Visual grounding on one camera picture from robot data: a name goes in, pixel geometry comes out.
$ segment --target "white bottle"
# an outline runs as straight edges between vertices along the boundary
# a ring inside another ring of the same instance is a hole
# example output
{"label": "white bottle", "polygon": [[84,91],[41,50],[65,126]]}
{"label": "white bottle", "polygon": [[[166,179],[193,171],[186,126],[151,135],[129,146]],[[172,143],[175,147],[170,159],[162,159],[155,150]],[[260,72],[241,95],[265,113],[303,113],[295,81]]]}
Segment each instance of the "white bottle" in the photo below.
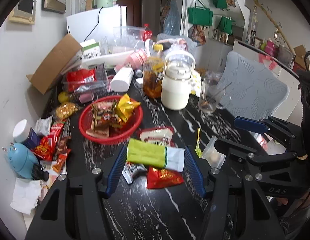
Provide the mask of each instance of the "white bottle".
{"label": "white bottle", "polygon": [[191,91],[189,80],[195,64],[194,57],[186,51],[177,50],[167,54],[161,96],[165,107],[181,110],[187,106]]}
{"label": "white bottle", "polygon": [[13,138],[16,142],[22,143],[30,150],[34,149],[40,142],[40,138],[26,119],[16,124],[13,131]]}

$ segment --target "wooden door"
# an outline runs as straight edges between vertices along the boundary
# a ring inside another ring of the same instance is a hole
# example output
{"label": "wooden door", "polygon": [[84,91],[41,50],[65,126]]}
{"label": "wooden door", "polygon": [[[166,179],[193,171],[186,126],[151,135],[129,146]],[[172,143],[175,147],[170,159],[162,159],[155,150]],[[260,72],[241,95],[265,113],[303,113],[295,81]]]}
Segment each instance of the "wooden door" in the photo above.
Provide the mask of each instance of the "wooden door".
{"label": "wooden door", "polygon": [[142,0],[118,0],[116,4],[127,6],[127,26],[142,27]]}

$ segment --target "chair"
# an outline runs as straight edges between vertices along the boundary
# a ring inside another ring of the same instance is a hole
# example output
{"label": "chair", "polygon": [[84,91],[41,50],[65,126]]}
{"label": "chair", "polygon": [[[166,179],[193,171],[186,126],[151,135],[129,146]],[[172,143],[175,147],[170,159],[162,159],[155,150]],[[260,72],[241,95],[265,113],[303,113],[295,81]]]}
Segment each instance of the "chair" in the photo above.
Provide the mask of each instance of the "chair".
{"label": "chair", "polygon": [[220,87],[232,84],[226,89],[222,105],[234,116],[254,120],[273,115],[289,95],[289,88],[279,81],[262,63],[249,60],[236,52],[229,52],[226,67],[220,80]]}

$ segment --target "glass jar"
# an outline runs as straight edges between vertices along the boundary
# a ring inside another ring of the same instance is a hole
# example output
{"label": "glass jar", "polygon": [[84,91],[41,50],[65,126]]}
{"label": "glass jar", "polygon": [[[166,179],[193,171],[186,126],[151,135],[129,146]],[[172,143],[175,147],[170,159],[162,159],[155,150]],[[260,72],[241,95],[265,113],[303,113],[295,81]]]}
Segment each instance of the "glass jar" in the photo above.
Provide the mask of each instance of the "glass jar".
{"label": "glass jar", "polygon": [[154,53],[143,65],[143,89],[150,98],[159,98],[162,95],[163,80],[163,45],[155,44]]}

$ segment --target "cardboard box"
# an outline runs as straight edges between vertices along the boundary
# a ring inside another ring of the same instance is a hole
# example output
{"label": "cardboard box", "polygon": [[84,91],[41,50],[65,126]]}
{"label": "cardboard box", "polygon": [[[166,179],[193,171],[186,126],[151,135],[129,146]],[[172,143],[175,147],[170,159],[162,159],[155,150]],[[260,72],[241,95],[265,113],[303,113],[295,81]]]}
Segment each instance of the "cardboard box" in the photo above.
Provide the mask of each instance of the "cardboard box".
{"label": "cardboard box", "polygon": [[67,34],[50,51],[32,75],[26,75],[28,80],[39,92],[45,94],[61,78],[63,69],[74,64],[82,55],[82,46]]}
{"label": "cardboard box", "polygon": [[[306,69],[306,65],[304,63],[304,55],[306,53],[306,49],[304,47],[304,45],[300,45],[294,48],[296,57],[294,62],[296,62],[297,64],[299,64],[301,67],[303,67],[304,69]],[[307,59],[306,62],[308,63],[308,65],[310,66],[310,60]]]}

